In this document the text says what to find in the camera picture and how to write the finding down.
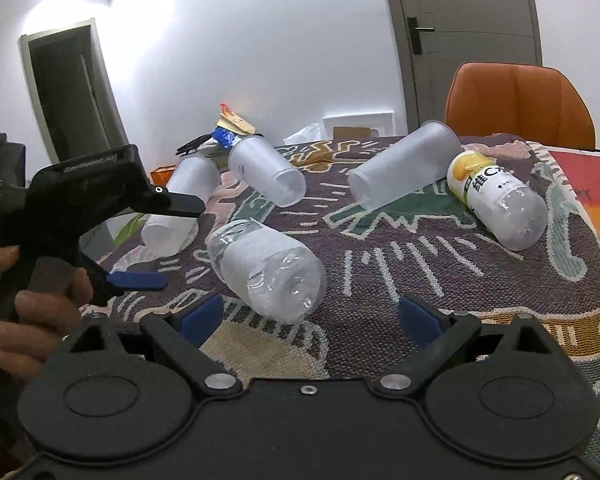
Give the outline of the person left hand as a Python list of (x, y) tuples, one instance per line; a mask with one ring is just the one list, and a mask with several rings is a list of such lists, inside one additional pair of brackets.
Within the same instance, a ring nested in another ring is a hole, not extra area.
[(80, 324), (80, 307), (92, 297), (91, 282), (82, 268), (74, 272), (71, 285), (61, 295), (18, 292), (19, 320), (0, 320), (0, 368), (22, 384), (38, 376), (62, 338)]

